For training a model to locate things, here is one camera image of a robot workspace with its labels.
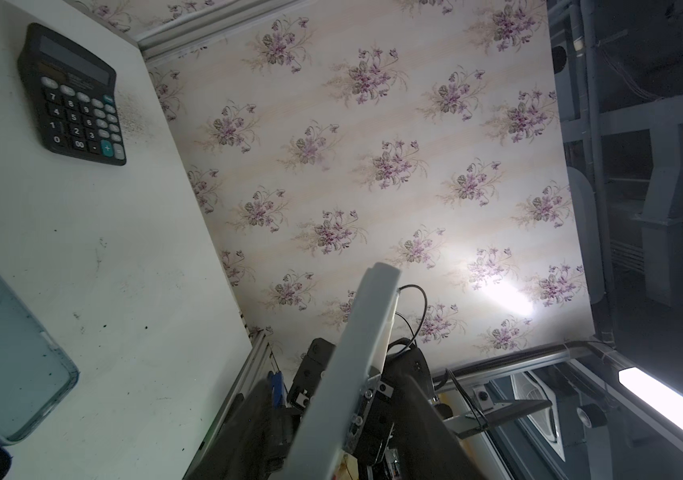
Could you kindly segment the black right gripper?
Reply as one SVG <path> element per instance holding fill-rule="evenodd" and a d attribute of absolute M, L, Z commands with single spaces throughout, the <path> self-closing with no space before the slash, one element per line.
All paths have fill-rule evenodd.
<path fill-rule="evenodd" d="M 389 345 L 403 346 L 405 351 L 387 356 L 383 373 L 371 371 L 347 433 L 345 452 L 364 466 L 375 466 L 385 459 L 385 448 L 395 426 L 395 386 L 399 376 L 413 378 L 429 401 L 437 398 L 427 360 L 417 344 L 401 337 Z M 307 410 L 334 350 L 334 344 L 316 338 L 303 356 L 287 394 L 287 404 L 299 413 Z"/>

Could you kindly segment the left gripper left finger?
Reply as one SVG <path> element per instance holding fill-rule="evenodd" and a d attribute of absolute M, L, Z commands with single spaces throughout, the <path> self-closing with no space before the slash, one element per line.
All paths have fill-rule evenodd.
<path fill-rule="evenodd" d="M 268 479 L 283 468 L 293 444 L 293 410 L 276 406 L 260 380 L 225 422 L 189 479 Z"/>

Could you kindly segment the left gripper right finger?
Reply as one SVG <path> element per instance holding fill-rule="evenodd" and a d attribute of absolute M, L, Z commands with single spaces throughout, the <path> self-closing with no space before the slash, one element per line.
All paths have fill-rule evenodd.
<path fill-rule="evenodd" d="M 395 380 L 393 418 L 403 479 L 485 479 L 411 376 Z"/>

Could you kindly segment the black phone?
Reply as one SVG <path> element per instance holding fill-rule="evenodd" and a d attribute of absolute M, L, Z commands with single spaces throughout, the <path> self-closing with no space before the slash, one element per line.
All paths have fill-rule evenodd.
<path fill-rule="evenodd" d="M 330 479 L 343 455 L 371 368 L 383 371 L 397 311 L 401 270 L 385 263 L 367 269 L 347 327 L 303 415 L 283 468 L 272 479 Z"/>

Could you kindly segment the black desk calculator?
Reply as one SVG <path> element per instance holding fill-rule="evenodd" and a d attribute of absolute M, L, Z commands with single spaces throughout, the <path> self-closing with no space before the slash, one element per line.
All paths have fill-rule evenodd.
<path fill-rule="evenodd" d="M 127 164 L 111 66 L 56 31 L 31 23 L 17 69 L 47 150 L 105 165 Z"/>

